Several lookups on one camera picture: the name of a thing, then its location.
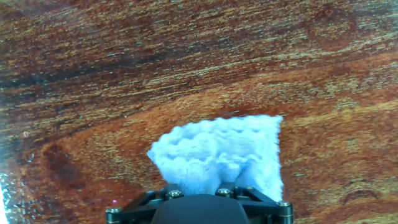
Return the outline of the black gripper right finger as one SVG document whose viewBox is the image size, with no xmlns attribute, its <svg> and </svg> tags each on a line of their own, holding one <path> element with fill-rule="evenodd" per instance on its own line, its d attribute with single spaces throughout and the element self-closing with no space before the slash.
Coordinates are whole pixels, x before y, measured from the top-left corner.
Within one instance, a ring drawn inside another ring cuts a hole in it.
<svg viewBox="0 0 398 224">
<path fill-rule="evenodd" d="M 294 224 L 294 206 L 286 201 L 274 201 L 254 187 L 237 187 L 232 182 L 222 183 L 216 196 L 238 202 L 250 223 Z"/>
</svg>

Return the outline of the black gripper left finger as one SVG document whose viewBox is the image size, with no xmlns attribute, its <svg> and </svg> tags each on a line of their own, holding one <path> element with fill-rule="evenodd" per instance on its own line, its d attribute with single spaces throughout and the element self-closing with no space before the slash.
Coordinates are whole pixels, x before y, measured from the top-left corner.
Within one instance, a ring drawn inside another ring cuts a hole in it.
<svg viewBox="0 0 398 224">
<path fill-rule="evenodd" d="M 160 206 L 169 200 L 183 197 L 177 184 L 168 184 L 161 190 L 150 190 L 124 207 L 107 208 L 105 224 L 137 223 L 153 218 Z"/>
</svg>

